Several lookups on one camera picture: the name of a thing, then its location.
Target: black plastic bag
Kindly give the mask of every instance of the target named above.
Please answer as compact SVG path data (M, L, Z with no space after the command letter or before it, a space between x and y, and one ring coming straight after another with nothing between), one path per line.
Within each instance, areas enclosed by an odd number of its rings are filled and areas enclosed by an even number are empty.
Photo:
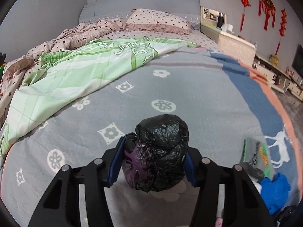
M122 170L131 188L144 192L162 191L185 176L184 159L188 128L176 115L159 115L142 120L136 133L126 136Z
M0 52L0 64L4 63L6 58L6 54L2 54L2 52Z
M283 225L286 224L286 222L290 219L290 217L294 214L296 210L295 205L287 206L281 211L277 217L275 217L275 226L276 227L283 227Z

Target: headboard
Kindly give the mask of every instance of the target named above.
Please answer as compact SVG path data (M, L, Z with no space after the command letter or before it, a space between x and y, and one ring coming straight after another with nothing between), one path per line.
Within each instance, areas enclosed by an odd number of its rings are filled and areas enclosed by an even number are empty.
M192 28L200 29L200 0L99 0L85 5L79 18L81 22L119 17L122 22L131 15L134 8L154 9L171 13L192 22Z

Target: cable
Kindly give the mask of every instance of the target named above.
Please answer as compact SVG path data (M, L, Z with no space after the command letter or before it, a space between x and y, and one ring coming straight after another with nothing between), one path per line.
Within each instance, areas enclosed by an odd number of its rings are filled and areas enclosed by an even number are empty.
M96 6L96 1L97 0L95 0L95 2L94 2L94 22L96 23L97 21L96 21L96 17L95 17L95 6Z

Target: tassel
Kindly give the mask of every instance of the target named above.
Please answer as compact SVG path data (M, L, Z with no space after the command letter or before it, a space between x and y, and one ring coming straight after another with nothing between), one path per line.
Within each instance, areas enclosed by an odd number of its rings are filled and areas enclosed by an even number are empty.
M281 44L281 42L278 43L278 48L276 50L276 55L278 54L278 51L279 51L279 48L280 48L280 44Z
M242 14L242 21L241 21L240 31L242 31L242 28L243 28L244 17L245 17L245 14L243 13L243 14Z
M267 12L267 13L266 13L266 18L265 18L265 25L264 25L264 30L265 30L265 31L267 31L268 21L269 21L269 14L268 14L268 12Z
M274 12L274 16L272 18L272 28L275 26L276 13Z
M262 7L262 1L259 0L259 16L261 16L261 7Z

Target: plastic bag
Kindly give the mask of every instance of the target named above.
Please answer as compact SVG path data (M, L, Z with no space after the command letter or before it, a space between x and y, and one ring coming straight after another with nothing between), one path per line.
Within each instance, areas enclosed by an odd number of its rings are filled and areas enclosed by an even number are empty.
M275 170L270 162L269 150L265 143L252 138L244 140L243 154L240 164L247 174L261 180L264 177L270 179L275 175Z
M122 170L131 188L162 191L178 184L185 172L188 144L186 123L176 115L142 120L136 133L126 136Z
M295 205L287 206L281 211L277 217L275 217L275 226L276 227L283 227L286 222L290 219L290 217L294 214L296 210Z

